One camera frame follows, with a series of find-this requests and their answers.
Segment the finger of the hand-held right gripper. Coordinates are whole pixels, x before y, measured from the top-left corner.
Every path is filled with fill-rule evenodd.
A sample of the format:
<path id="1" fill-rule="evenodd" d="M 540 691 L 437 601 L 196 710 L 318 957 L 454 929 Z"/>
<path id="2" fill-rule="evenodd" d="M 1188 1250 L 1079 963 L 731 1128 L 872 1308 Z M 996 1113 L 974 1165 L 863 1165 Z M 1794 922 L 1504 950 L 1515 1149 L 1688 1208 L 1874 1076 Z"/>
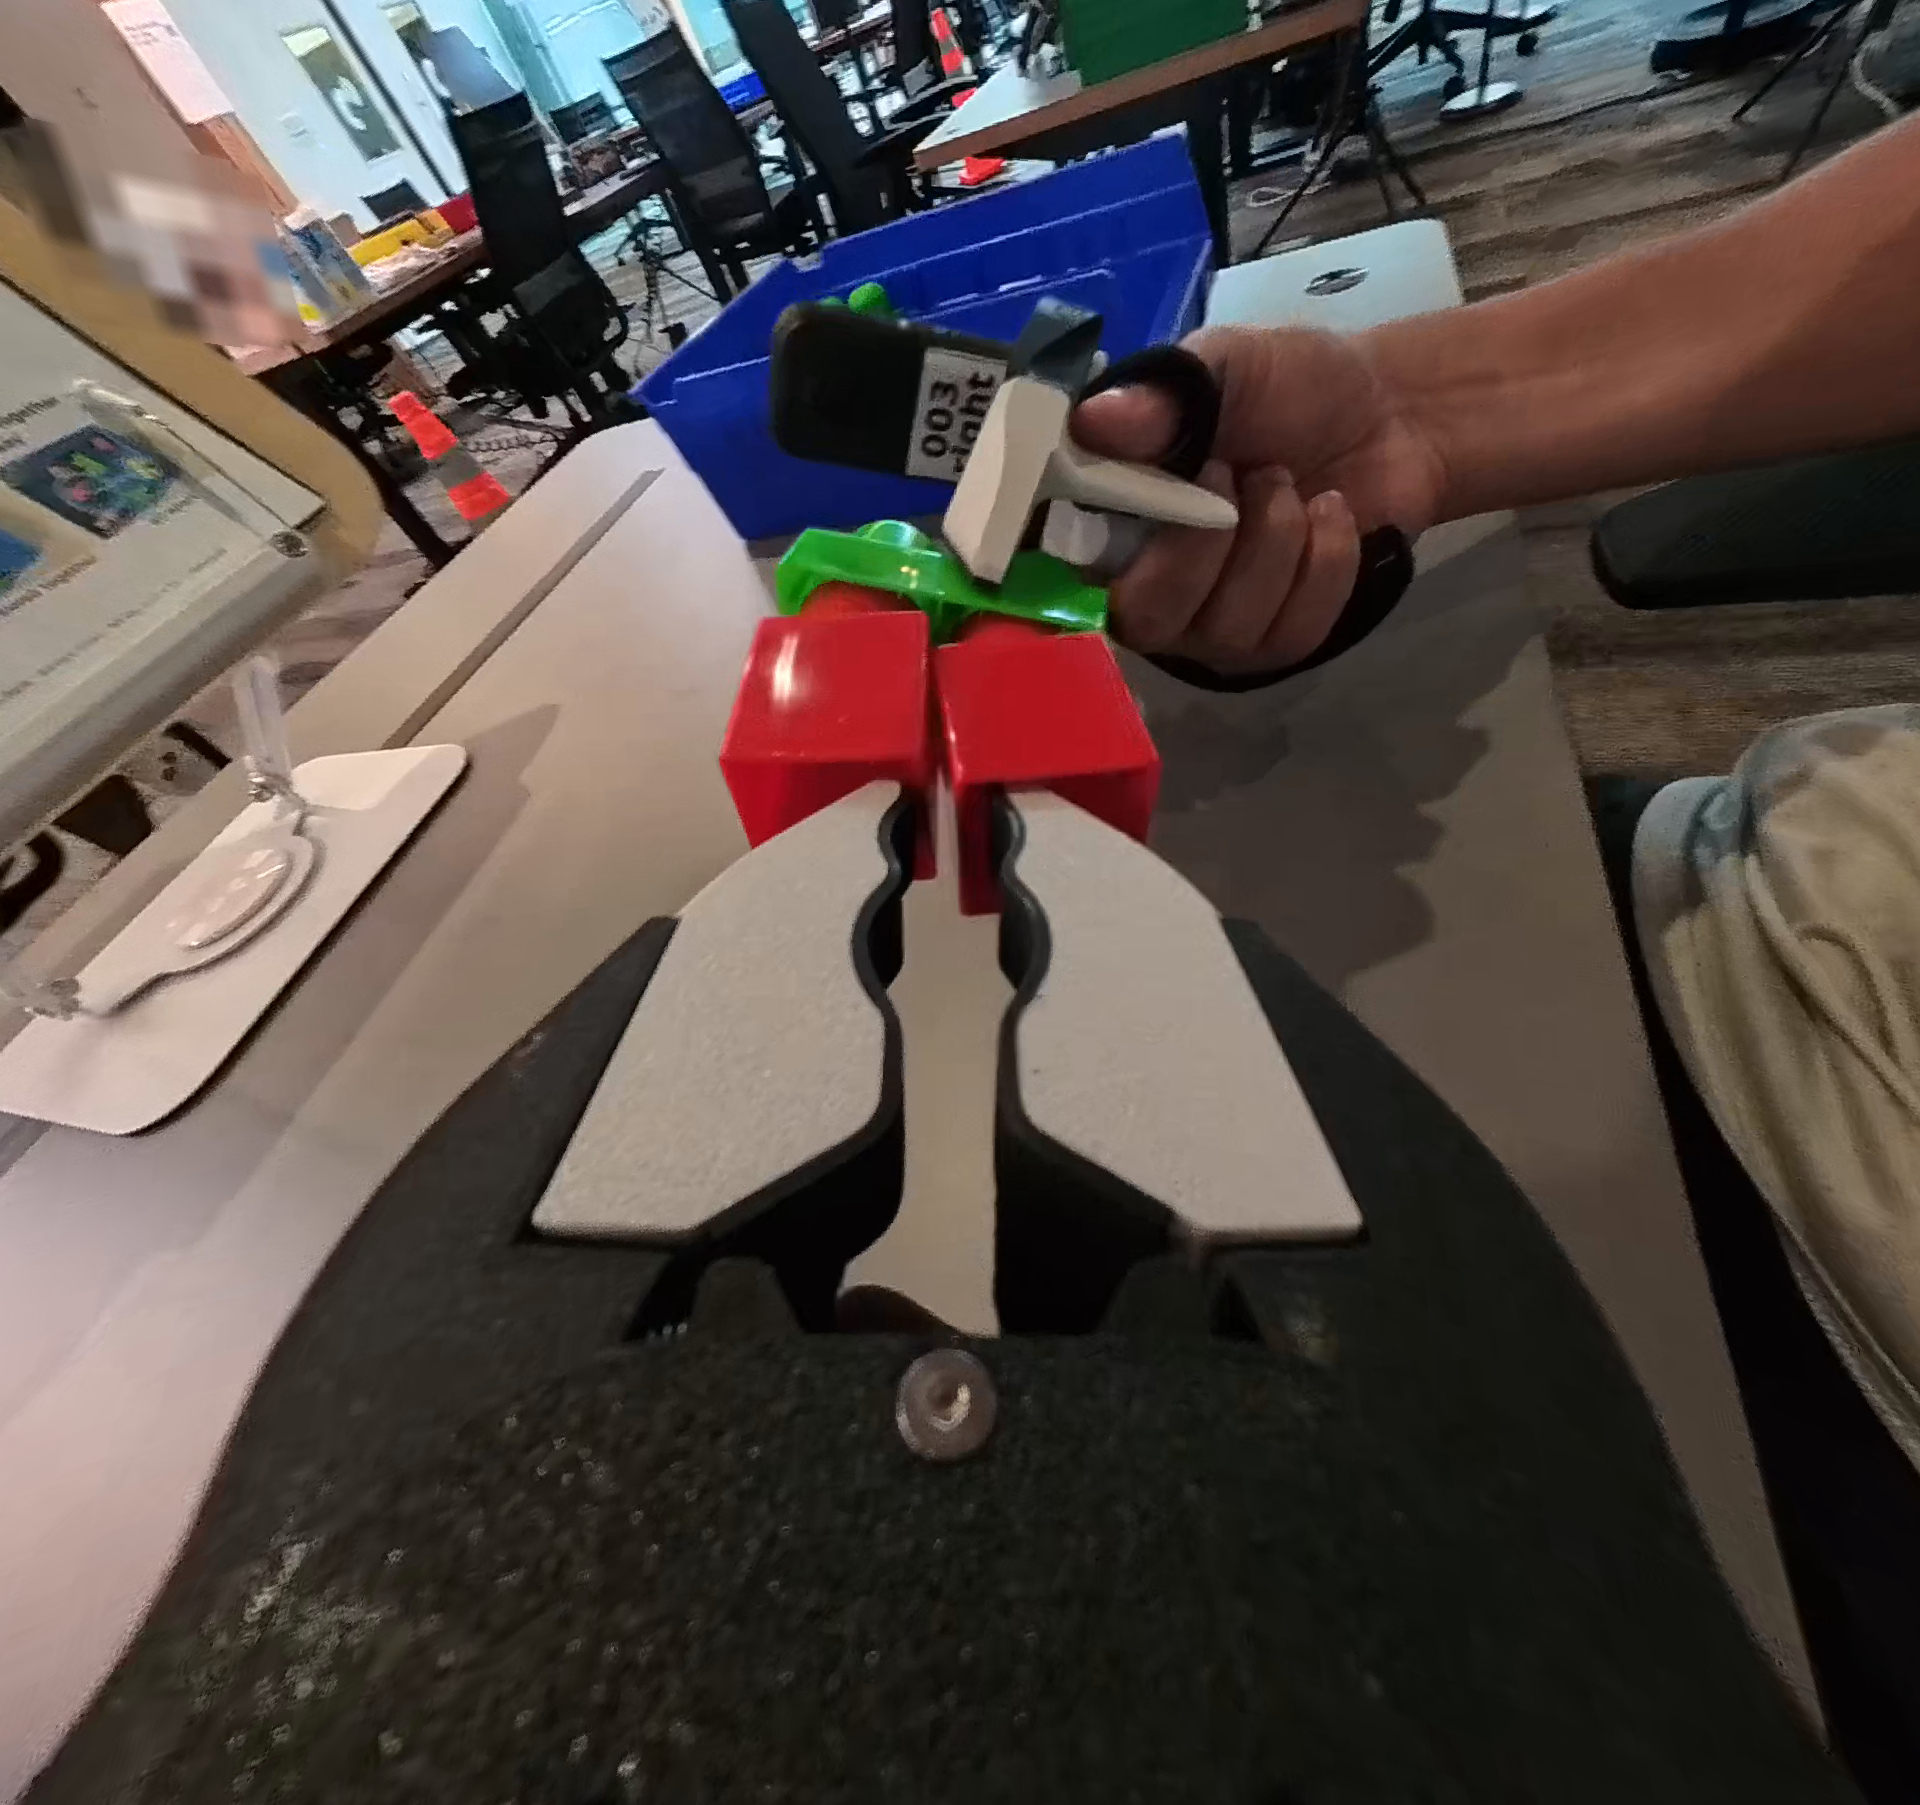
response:
<path id="1" fill-rule="evenodd" d="M 1020 550 L 1074 393 L 1042 377 L 1006 377 L 981 419 L 944 511 L 944 544 L 981 585 L 1000 585 Z"/>

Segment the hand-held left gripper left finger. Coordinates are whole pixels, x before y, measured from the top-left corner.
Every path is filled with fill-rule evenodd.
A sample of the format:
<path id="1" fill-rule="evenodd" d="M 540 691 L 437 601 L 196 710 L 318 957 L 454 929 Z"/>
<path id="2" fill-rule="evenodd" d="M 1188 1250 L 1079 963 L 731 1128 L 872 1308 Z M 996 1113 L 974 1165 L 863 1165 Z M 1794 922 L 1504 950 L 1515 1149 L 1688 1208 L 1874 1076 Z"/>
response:
<path id="1" fill-rule="evenodd" d="M 567 1245 L 664 1259 L 646 1330 L 752 1259 L 804 1329 L 893 1224 L 904 1180 L 908 793 L 869 781 L 752 847 L 673 918 L 532 1208 Z"/>

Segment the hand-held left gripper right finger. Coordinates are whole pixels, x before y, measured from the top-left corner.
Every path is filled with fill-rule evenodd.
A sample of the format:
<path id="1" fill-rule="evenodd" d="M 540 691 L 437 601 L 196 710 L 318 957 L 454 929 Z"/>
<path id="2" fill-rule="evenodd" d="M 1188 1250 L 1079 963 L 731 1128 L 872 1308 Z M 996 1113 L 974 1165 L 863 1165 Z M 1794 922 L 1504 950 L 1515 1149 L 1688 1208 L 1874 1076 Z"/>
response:
<path id="1" fill-rule="evenodd" d="M 1362 1212 L 1222 912 L 1054 792 L 996 795 L 995 1309 L 1091 1333 L 1173 1259 L 1351 1245 Z"/>

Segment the blue plastic bin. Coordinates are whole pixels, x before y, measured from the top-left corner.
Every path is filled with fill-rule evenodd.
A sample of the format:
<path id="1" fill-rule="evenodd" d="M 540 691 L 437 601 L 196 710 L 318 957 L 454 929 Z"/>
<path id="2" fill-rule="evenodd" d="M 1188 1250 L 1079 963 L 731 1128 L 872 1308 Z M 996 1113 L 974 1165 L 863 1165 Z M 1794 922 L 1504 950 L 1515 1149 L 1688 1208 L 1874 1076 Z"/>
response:
<path id="1" fill-rule="evenodd" d="M 1210 280 L 1207 233 L 1118 233 L 1085 218 L 985 243 L 919 246 L 879 229 L 810 259 L 780 259 L 654 367 L 636 399 L 746 542 L 929 516 L 948 495 L 941 482 L 827 468 L 780 448 L 769 347 L 781 312 L 876 283 L 912 321 L 1006 347 L 1033 306 L 1054 296 L 1099 312 L 1100 345 L 1119 357 L 1192 331 Z"/>
<path id="2" fill-rule="evenodd" d="M 1096 312 L 1124 354 L 1197 327 L 1212 226 L 1187 136 L 1166 132 L 840 239 L 802 277 L 802 300 L 876 284 L 916 323 L 1001 345 L 1054 299 Z"/>

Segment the red single-stud toy block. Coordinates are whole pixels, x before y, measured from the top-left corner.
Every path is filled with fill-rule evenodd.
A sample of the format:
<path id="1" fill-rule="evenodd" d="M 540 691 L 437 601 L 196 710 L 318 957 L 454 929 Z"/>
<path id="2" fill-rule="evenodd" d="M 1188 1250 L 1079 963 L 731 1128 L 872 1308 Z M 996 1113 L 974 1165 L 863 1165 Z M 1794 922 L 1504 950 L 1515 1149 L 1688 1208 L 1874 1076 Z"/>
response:
<path id="1" fill-rule="evenodd" d="M 929 654 L 929 619 L 914 605 L 759 622 L 717 755 L 749 850 L 884 781 L 914 810 L 916 878 L 934 877 Z"/>
<path id="2" fill-rule="evenodd" d="M 929 654 L 929 677 L 965 917 L 1000 909 L 991 807 L 1001 793 L 1053 792 L 1146 839 L 1160 758 L 1102 633 L 975 618 Z"/>

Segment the person's right forearm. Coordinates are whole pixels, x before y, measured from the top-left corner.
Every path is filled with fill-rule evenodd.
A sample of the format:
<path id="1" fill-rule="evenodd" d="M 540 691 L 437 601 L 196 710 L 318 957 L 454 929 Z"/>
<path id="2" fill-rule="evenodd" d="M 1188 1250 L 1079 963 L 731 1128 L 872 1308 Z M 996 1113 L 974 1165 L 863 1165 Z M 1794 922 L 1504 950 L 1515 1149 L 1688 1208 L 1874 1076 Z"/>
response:
<path id="1" fill-rule="evenodd" d="M 1917 123 L 1548 284 L 1379 329 L 1428 522 L 1917 430 Z"/>

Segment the silver laptop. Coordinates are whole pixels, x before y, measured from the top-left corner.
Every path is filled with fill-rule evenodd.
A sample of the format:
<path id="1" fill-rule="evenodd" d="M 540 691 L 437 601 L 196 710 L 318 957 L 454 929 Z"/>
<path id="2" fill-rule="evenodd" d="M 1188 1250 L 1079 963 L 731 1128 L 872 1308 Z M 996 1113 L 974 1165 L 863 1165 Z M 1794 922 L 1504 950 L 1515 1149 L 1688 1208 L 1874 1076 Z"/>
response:
<path id="1" fill-rule="evenodd" d="M 1203 323 L 1355 332 L 1462 303 L 1447 229 L 1412 218 L 1232 263 Z"/>

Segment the wooden table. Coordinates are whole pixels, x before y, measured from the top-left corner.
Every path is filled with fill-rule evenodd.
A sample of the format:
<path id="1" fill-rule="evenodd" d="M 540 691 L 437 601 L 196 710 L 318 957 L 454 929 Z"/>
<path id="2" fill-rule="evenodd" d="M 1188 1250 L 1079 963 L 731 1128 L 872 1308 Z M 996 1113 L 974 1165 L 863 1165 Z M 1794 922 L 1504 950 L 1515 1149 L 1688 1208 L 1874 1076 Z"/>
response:
<path id="1" fill-rule="evenodd" d="M 1225 178 L 1225 102 L 1232 77 L 1270 67 L 1290 50 L 1358 32 L 1373 0 L 1313 0 L 1284 7 L 1236 37 L 1207 42 L 1118 78 L 1087 86 L 1078 71 L 1040 73 L 1001 64 L 922 136 L 908 159 L 932 173 L 969 158 L 1074 161 L 1183 126 L 1203 192 L 1212 259 L 1232 259 Z"/>

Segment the person's beige trousers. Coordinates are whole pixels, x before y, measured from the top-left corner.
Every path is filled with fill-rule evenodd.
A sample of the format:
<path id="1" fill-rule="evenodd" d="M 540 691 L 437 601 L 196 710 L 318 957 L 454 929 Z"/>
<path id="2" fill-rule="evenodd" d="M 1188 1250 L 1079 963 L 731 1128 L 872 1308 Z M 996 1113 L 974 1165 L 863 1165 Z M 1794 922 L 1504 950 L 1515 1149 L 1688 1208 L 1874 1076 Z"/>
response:
<path id="1" fill-rule="evenodd" d="M 1692 1094 L 1828 1344 L 1917 1462 L 1917 706 L 1653 786 L 1631 933 Z"/>

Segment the white paper notice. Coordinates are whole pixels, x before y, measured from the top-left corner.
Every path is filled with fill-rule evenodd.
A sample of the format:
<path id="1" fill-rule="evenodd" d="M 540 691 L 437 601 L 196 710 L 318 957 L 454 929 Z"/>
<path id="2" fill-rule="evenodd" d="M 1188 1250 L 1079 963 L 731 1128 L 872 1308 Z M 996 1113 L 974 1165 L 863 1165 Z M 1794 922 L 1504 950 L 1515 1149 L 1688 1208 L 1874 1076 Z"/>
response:
<path id="1" fill-rule="evenodd" d="M 188 126 L 228 117 L 233 106 L 161 0 L 105 0 L 102 12 Z"/>

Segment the printed instruction sheet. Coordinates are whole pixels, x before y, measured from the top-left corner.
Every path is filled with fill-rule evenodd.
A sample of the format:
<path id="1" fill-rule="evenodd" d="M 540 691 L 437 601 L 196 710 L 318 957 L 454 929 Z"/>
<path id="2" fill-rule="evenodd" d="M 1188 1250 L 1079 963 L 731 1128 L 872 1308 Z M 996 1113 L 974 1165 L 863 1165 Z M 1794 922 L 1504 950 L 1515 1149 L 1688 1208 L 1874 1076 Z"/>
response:
<path id="1" fill-rule="evenodd" d="M 192 695 L 223 618 L 281 603 L 322 497 L 5 284 L 5 806 Z"/>

